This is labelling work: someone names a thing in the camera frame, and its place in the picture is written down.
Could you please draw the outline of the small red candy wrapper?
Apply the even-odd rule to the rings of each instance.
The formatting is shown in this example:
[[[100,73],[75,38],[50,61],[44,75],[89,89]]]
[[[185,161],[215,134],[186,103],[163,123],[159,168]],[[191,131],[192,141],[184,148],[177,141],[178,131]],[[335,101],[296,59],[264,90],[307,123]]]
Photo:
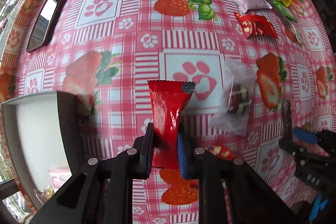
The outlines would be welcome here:
[[[265,16],[256,14],[242,15],[240,13],[234,13],[234,15],[246,38],[255,35],[267,35],[271,38],[278,38],[274,27]]]

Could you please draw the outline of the light purple snack packet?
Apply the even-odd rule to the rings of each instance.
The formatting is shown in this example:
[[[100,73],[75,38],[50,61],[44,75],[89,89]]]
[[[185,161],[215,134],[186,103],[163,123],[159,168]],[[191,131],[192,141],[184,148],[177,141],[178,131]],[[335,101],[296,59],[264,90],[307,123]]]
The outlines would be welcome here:
[[[250,10],[272,9],[272,5],[266,0],[232,0],[241,14],[246,14]]]

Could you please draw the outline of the clear chocolate wafer packet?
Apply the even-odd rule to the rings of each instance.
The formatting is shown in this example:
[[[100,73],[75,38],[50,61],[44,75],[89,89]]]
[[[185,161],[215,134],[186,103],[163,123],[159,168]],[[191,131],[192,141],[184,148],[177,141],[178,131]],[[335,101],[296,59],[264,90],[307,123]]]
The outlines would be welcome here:
[[[292,120],[291,120],[291,102],[285,99],[281,103],[281,118],[282,118],[282,136],[284,139],[293,140],[292,135]]]

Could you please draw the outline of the yellow snack packet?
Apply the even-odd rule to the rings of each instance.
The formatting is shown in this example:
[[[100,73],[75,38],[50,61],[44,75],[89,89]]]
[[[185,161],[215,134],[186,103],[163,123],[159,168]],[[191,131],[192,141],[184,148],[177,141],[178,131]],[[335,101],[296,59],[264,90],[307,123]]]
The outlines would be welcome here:
[[[55,193],[54,186],[52,184],[46,186],[43,191],[34,189],[34,195],[38,201],[44,205]]]

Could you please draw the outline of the black smartphone red case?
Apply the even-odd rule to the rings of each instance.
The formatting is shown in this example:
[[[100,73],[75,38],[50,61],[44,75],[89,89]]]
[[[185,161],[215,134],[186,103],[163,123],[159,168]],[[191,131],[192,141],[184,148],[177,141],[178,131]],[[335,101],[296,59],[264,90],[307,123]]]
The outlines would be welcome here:
[[[50,43],[66,1],[46,0],[44,2],[30,34],[27,52],[33,52]]]

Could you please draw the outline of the white shallow tray box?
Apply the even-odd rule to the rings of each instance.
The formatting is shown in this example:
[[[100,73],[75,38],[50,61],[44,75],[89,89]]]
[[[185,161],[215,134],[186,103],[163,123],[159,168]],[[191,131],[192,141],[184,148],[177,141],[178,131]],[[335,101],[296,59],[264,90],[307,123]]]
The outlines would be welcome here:
[[[84,163],[80,115],[88,110],[77,96],[52,91],[17,97],[1,104],[5,140],[22,190],[39,210],[35,190],[51,183],[51,169],[75,173]]]

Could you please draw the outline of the green snack packet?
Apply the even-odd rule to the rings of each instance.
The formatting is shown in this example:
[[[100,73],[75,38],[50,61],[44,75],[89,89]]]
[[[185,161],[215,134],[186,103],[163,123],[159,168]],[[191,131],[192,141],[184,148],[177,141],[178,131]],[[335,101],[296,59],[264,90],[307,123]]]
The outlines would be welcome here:
[[[283,16],[287,17],[290,20],[294,20],[295,22],[298,21],[293,12],[289,8],[287,8],[282,2],[277,0],[267,0],[267,1],[270,3],[270,5],[272,5],[274,11],[280,12]]]

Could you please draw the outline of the pink strawberry tablecloth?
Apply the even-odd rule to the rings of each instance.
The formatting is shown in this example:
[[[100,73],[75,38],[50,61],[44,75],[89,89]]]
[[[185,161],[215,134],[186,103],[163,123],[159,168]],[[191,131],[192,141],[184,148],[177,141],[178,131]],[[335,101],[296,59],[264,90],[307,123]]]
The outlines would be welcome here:
[[[289,206],[315,191],[294,176],[294,159],[277,144],[280,101],[293,123],[335,129],[335,61],[310,0],[292,8],[299,42],[272,11],[260,12],[278,38],[246,38],[232,0],[67,0],[47,45],[27,52],[46,0],[26,0],[11,28],[1,64],[1,100],[67,91],[92,109],[80,136],[86,156],[125,151],[153,116],[148,80],[194,81],[182,121],[205,147],[226,145]],[[219,107],[224,62],[236,59],[261,75],[243,137],[210,126]]]

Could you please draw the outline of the red torn wrapper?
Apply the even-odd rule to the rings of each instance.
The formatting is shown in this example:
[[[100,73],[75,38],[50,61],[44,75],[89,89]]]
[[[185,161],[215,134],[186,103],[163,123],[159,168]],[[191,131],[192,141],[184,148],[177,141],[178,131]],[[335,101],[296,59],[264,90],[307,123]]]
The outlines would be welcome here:
[[[233,160],[237,157],[227,146],[210,146],[209,151],[216,157],[224,160]]]

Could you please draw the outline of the pink cranberry crisp packet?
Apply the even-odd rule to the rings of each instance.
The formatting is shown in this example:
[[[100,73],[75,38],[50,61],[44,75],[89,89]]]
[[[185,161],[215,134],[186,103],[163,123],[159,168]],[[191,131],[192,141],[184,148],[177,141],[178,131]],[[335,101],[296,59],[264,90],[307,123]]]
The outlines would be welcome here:
[[[55,189],[59,189],[72,176],[70,169],[58,168],[49,170],[52,185]]]

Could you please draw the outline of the long red snack packet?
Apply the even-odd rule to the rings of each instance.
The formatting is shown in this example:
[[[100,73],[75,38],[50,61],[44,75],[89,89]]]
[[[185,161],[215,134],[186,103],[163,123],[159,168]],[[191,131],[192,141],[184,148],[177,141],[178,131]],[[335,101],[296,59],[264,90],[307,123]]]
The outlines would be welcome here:
[[[170,80],[149,80],[147,83],[153,113],[152,166],[179,169],[177,145],[181,113],[195,91],[195,83]]]

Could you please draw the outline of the clear chocolate ball packet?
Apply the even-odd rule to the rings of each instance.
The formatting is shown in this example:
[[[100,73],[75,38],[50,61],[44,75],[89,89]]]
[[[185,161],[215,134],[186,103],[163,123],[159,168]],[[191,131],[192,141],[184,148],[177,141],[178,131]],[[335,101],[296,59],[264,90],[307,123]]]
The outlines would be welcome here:
[[[256,80],[256,72],[246,64],[234,59],[225,61],[223,92],[218,111],[210,120],[212,128],[246,135]]]

